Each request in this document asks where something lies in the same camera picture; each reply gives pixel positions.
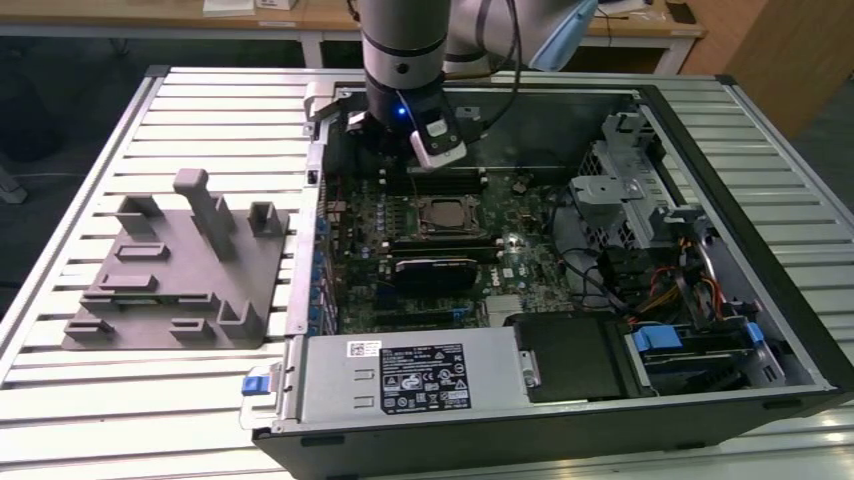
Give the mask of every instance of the black cable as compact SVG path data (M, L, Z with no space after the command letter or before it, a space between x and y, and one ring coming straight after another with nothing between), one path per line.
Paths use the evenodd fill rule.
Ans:
M510 90L510 99L507 103L498 111L495 116L487 120L483 124L483 130L489 130L493 125L501 120L501 118L510 110L517 97L519 96L519 84L522 83L522 28L519 27L519 15L517 12L517 0L507 0L507 9L510 10L510 19L513 20L513 37L517 44L517 68L513 77L513 89Z
M607 13L605 13L605 10L602 10L602 7L597 7L597 10L599 10L599 13L605 15L605 26L609 30L609 48L611 48L611 44L614 43L614 35L611 35L611 17L609 16Z
M637 312L634 311L634 309L631 307L629 307L629 305L626 305L626 302L623 302L617 295L614 295L614 292L611 292L605 285L602 285L602 283L599 283L599 281L593 278L590 275L587 275L575 265L573 265L570 262L565 262L566 268L569 268L570 270L573 270L573 273L575 273L575 275L578 275L579 277L582 277L582 279L587 280L587 282L599 289L599 291L605 294L605 298L607 299L609 303L611 304L611 306L619 310L623 313L627 313L630 315L635 315Z
M354 0L347 0L347 11L350 12L350 16L357 23L361 23L362 17L359 16L359 11L354 5Z

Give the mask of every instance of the floor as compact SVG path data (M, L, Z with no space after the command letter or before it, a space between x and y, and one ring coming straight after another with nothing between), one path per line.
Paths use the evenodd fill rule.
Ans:
M0 205L0 316L42 253L83 177L143 73L152 64L216 67L303 67L299 45L263 41L131 41L119 56L107 40L0 38L0 72L12 69L34 82L59 120L63 148L35 163L2 160L30 192L22 205ZM354 44L331 44L327 65L361 64ZM842 201L854 209L848 188L854 159L854 83L841 89L794 145Z

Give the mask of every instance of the blue latch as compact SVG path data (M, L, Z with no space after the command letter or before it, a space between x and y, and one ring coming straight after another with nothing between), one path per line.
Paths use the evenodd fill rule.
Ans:
M259 375L246 377L243 379L243 388L241 389L245 397L270 394L270 375Z
M765 334L756 322L748 322L748 335L750 335L750 340L753 340L754 345L765 342Z
M682 348L682 340L677 329L670 325L642 327L631 334L639 352L660 348Z

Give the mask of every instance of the warning label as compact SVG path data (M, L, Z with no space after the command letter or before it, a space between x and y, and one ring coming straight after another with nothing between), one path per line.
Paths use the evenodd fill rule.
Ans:
M471 408L463 345L383 348L381 408L389 415Z

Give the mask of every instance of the aluminum extrusion table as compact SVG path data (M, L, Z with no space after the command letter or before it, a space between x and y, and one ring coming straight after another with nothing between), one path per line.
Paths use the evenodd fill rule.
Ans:
M66 320L119 232L108 214L123 196L154 193L162 207L187 208L170 193L172 174L204 167L211 191L226 194L233 208L274 201L298 216L310 151L306 91L323 83L359 81L362 74L211 68L150 72L0 324L4 480L289 478L253 446L238 410L243 375L283 352L294 236L261 349L64 352L59 346ZM713 77L533 73L525 80L658 85L854 359L854 217L741 89ZM509 81L509 76L494 79ZM684 177L674 175L690 197ZM269 400L257 406L261 413L273 409ZM844 407L773 423L717 447L418 478L852 478L853 444L854 413Z

